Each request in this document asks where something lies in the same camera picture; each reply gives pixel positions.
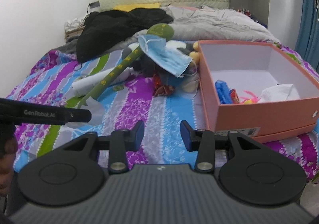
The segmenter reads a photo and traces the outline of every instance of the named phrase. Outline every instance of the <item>bed sheet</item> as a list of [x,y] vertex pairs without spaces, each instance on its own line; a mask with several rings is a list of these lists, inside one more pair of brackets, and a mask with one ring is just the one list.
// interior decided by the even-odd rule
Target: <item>bed sheet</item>
[[[295,51],[280,46],[292,59],[319,81],[318,73]],[[116,66],[121,51],[114,51],[79,65],[72,54],[51,50],[32,68],[25,81],[8,96],[9,99],[37,104],[74,107],[79,101],[72,97],[71,84],[78,78]],[[127,152],[129,166],[133,164],[194,165],[197,152],[188,152],[181,139],[179,124],[187,120],[193,128],[205,128],[200,92],[192,99],[153,97],[153,80],[141,75],[131,76],[123,84],[107,88],[99,98],[106,113],[103,124],[71,129],[66,126],[22,124],[15,132],[19,149],[14,170],[19,172],[28,162],[88,131],[109,135],[113,130],[132,128],[138,120],[145,122],[145,136],[138,152]],[[318,167],[318,128],[307,134],[266,145],[295,160],[311,179]],[[98,163],[106,167],[108,151],[100,154]],[[224,151],[217,151],[216,166],[226,162]]]

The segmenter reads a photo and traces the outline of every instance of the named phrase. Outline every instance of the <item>cardboard box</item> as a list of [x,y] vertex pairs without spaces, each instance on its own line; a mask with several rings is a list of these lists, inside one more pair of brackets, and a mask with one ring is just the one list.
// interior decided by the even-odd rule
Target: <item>cardboard box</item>
[[[314,129],[319,117],[319,84],[297,62],[268,43],[199,41],[200,88],[209,130],[239,130],[264,143]],[[300,99],[257,104],[220,103],[215,82],[223,80],[238,96],[276,84],[294,84]]]

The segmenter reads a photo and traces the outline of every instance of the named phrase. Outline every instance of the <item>metal screw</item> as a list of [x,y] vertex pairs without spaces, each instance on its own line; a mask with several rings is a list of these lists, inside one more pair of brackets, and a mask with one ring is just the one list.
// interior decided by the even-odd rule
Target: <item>metal screw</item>
[[115,171],[120,171],[125,169],[126,165],[122,162],[115,162],[111,164],[111,168]]
[[213,168],[213,165],[208,162],[200,162],[197,164],[197,168],[203,171],[211,170]]

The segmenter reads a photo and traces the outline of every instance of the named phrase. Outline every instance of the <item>green stick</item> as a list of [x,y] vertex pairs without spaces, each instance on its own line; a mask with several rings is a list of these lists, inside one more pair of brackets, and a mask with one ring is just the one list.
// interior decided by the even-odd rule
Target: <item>green stick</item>
[[[172,27],[165,23],[160,23],[152,26],[147,34],[158,35],[165,38],[166,41],[170,40],[174,35],[174,30]],[[78,104],[78,108],[82,105],[87,105],[87,99],[92,97],[97,100],[104,90],[112,84],[112,82],[127,68],[130,64],[135,61],[139,56],[143,54],[142,49],[138,46],[133,50],[122,62],[117,65],[100,83],[98,83]]]

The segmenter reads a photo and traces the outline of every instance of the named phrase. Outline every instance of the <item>curtain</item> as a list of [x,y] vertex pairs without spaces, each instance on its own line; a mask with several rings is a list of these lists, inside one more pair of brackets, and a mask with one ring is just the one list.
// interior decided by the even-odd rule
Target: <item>curtain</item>
[[319,72],[319,22],[315,0],[303,0],[296,51]]

